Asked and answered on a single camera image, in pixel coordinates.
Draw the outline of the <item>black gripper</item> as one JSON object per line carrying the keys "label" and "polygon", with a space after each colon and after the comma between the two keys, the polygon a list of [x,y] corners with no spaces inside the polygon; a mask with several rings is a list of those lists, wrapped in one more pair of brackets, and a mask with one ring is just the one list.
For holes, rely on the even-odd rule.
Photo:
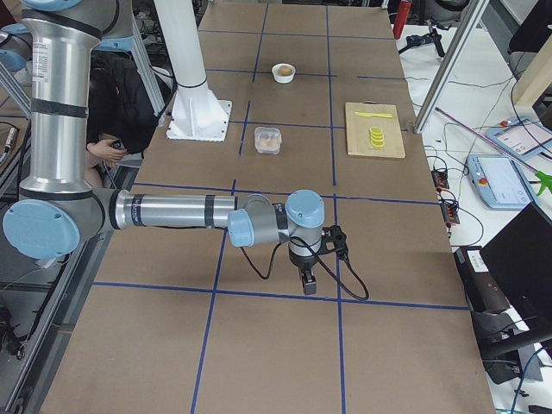
{"label": "black gripper", "polygon": [[318,263],[316,252],[310,247],[289,245],[291,263],[300,270],[304,295],[317,293],[317,281],[311,269]]}

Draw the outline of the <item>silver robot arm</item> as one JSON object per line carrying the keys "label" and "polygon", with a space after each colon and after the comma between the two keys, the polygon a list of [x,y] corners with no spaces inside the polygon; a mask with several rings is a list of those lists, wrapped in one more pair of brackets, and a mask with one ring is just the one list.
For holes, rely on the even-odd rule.
{"label": "silver robot arm", "polygon": [[20,200],[3,217],[14,248],[47,260],[112,229],[226,229],[238,248],[286,244],[304,293],[316,291],[312,269],[323,248],[324,204],[313,191],[273,204],[261,195],[155,196],[86,183],[91,51],[104,40],[133,46],[131,2],[27,1],[22,22],[33,40],[32,145]]}

